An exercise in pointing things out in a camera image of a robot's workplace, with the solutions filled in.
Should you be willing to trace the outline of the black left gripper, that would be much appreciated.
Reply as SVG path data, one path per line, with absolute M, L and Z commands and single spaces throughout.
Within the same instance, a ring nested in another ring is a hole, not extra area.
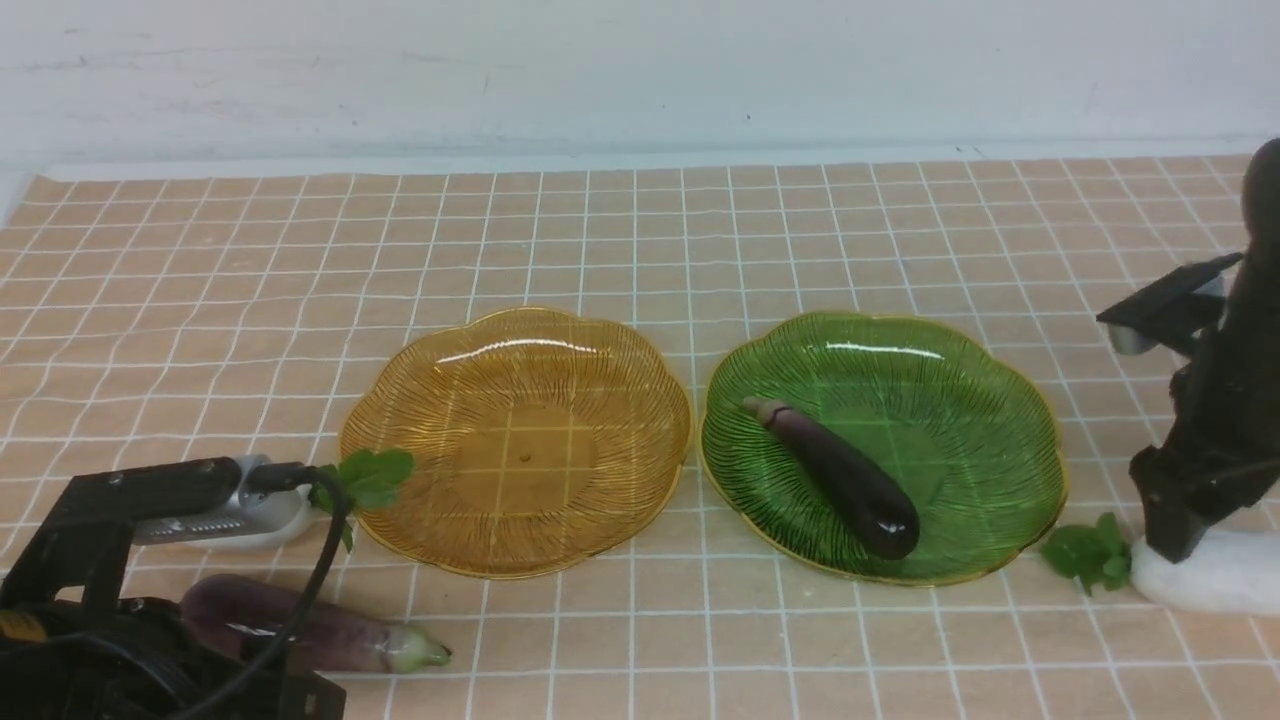
M 236 660 L 205 648 L 175 603 L 120 596 L 148 468 L 72 478 L 3 579 L 5 719 L 340 719 L 346 691 L 289 667 L 285 651 L 326 579 L 346 493 L 320 468 L 274 484 L 320 486 L 330 528 L 285 625 Z

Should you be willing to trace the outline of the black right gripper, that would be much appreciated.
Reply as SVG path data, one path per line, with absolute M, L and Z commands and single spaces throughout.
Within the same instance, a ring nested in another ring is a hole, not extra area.
M 1199 336 L 1175 391 L 1164 443 L 1130 461 L 1146 543 L 1188 560 L 1206 532 L 1257 503 L 1277 482 L 1279 149 L 1271 138 L 1242 181 L 1249 243 L 1226 297 L 1225 318 Z

